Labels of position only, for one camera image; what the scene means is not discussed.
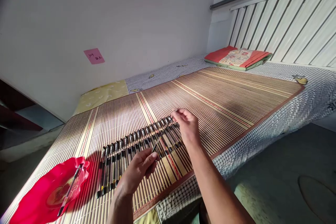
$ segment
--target hand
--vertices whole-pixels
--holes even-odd
[[[144,176],[148,179],[156,168],[155,160],[158,160],[158,154],[148,148],[138,152],[122,175],[117,189],[123,191],[124,194],[132,195],[137,190]]]
[[[201,146],[200,130],[198,129],[198,118],[189,110],[175,108],[171,116],[180,125],[181,136],[186,147],[190,145]]]

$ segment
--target pink sticky note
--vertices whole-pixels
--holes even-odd
[[[104,60],[103,56],[100,54],[100,51],[98,50],[98,48],[86,50],[86,51],[84,51],[84,53],[85,53],[85,55],[87,56],[87,58],[89,59],[89,61],[91,62],[92,65],[100,64],[100,63],[105,62],[105,60]]]

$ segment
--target fingers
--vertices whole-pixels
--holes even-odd
[[[152,152],[151,148],[144,149],[143,151],[140,151],[137,153],[138,156],[141,157],[142,161],[144,161]]]
[[[142,167],[147,170],[154,162],[155,160],[158,158],[158,154],[156,152],[153,152],[152,154],[150,154],[144,161]]]
[[[174,108],[171,116],[178,122],[180,121],[194,121],[197,117],[191,113],[189,110],[184,108]]]
[[[150,176],[152,173],[154,173],[155,168],[156,168],[156,165],[157,165],[157,162],[154,162],[154,163],[147,169],[147,171],[146,171],[146,173],[145,173],[145,176],[146,176],[147,179],[149,178],[149,176]]]

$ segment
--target bamboo mat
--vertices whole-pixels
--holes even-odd
[[[20,199],[52,167],[85,156],[89,178],[57,223],[105,223],[113,191],[96,198],[103,146],[170,115],[172,108],[184,107],[198,116],[202,144],[214,159],[303,89],[296,82],[210,67],[73,116],[1,220],[9,222]],[[184,147],[163,157],[133,197],[134,219],[192,175]]]

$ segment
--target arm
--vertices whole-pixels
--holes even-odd
[[[180,125],[211,223],[254,223],[202,146],[197,117],[183,108],[173,112],[172,117]]]
[[[107,224],[133,223],[132,197],[144,176],[149,178],[156,168],[158,154],[150,148],[138,152],[115,189]]]

